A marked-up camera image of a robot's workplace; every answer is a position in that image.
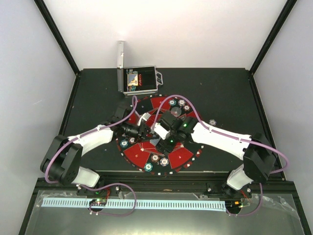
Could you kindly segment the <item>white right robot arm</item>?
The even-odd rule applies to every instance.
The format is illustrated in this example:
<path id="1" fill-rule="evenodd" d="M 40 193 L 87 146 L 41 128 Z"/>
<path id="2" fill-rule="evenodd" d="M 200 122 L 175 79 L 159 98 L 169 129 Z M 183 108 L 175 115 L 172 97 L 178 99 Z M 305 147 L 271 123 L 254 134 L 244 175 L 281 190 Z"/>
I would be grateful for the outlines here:
<path id="1" fill-rule="evenodd" d="M 172 153 L 176 143 L 189 141 L 212 146 L 241 160 L 242 164 L 229 172 L 219 190 L 229 198 L 252 182 L 267 182 L 276 162 L 274 149 L 268 146 L 264 135 L 257 133 L 252 137 L 229 132 L 203 122 L 198 116 L 181 119 L 167 111 L 152 124 L 151 131 L 159 137 L 156 148 L 162 153 Z"/>

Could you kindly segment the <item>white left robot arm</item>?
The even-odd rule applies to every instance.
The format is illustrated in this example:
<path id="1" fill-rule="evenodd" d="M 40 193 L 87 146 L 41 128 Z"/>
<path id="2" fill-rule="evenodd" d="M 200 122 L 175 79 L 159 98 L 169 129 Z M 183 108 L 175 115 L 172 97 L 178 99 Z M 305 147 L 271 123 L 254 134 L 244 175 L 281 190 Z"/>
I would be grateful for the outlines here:
<path id="1" fill-rule="evenodd" d="M 70 137 L 56 136 L 40 166 L 46 182 L 60 183 L 63 186 L 84 185 L 93 195 L 102 194 L 105 183 L 100 180 L 97 172 L 81 166 L 81 158 L 91 150 L 122 135 L 134 138 L 135 141 L 145 137 L 149 130 L 146 122 L 151 115 L 139 115 L 138 120 L 131 124 L 128 121 L 131 115 L 136 115 L 135 108 L 136 104 L 132 109 L 119 107 L 111 121 L 99 124 L 84 133 Z"/>

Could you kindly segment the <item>purple white chip stack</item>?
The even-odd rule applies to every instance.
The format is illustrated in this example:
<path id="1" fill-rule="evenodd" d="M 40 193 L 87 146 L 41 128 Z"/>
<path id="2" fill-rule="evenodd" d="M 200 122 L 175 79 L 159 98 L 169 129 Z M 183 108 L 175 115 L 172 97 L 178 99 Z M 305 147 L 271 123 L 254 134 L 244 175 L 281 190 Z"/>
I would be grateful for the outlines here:
<path id="1" fill-rule="evenodd" d="M 212 126 L 216 126 L 217 122 L 214 119 L 211 119 L 209 121 L 209 124 L 212 125 Z"/>

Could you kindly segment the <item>blue white chips seat one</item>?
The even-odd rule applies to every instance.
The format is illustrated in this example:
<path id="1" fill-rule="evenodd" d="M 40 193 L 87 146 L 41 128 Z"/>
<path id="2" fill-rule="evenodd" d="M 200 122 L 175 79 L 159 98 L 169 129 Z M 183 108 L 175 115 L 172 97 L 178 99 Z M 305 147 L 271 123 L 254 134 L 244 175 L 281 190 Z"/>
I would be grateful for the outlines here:
<path id="1" fill-rule="evenodd" d="M 180 100 L 178 101 L 178 105 L 179 105 L 180 107 L 183 107 L 183 106 L 186 105 L 186 101 L 185 101 L 184 99 L 180 99 Z"/>

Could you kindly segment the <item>clear round dealer puck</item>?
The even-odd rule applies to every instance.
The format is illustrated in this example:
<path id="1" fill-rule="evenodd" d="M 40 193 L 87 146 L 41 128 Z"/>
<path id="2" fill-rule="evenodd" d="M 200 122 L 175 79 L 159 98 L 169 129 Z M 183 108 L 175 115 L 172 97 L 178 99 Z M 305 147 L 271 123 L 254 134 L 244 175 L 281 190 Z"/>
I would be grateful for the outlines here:
<path id="1" fill-rule="evenodd" d="M 171 114 L 174 115 L 175 117 L 179 117 L 182 113 L 182 110 L 180 107 L 173 107 L 171 109 Z"/>

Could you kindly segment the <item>blue white chip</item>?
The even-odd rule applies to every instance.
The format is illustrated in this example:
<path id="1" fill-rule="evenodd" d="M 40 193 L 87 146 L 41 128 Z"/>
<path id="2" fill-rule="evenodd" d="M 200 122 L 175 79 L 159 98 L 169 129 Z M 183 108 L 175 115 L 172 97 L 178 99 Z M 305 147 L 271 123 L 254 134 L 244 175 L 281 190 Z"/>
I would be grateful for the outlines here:
<path id="1" fill-rule="evenodd" d="M 159 161 L 161 166 L 167 166 L 169 164 L 169 159 L 168 158 L 162 158 Z"/>

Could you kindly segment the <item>green chips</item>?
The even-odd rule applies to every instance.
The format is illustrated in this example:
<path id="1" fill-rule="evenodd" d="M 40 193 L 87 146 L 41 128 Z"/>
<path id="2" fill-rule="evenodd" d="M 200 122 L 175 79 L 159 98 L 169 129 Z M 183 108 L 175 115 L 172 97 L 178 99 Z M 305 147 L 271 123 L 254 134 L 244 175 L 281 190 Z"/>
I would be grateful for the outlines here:
<path id="1" fill-rule="evenodd" d="M 146 163 L 144 166 L 144 171 L 145 172 L 151 172 L 153 169 L 153 165 L 151 163 Z"/>
<path id="2" fill-rule="evenodd" d="M 120 146 L 121 146 L 122 148 L 126 148 L 128 145 L 129 145 L 129 142 L 128 142 L 127 140 L 122 140 L 122 141 L 120 142 Z"/>
<path id="3" fill-rule="evenodd" d="M 174 106 L 176 106 L 177 101 L 176 101 L 175 99 L 171 99 L 171 100 L 168 101 L 168 103 L 169 103 L 169 105 L 170 105 L 171 107 L 174 107 Z"/>

